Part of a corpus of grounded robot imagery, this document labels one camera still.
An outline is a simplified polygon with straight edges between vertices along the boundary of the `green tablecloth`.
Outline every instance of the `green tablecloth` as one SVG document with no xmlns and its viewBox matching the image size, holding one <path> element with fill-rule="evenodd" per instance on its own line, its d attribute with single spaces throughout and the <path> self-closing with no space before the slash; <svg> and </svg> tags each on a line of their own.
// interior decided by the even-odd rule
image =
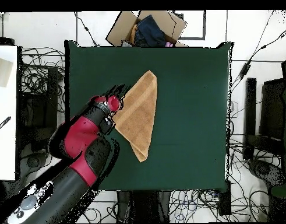
<svg viewBox="0 0 286 224">
<path fill-rule="evenodd" d="M 101 190 L 225 187 L 228 53 L 220 48 L 78 47 L 69 42 L 70 116 L 114 85 L 134 85 L 148 70 L 157 77 L 149 156 L 139 163 L 116 130 L 120 153 Z"/>
</svg>

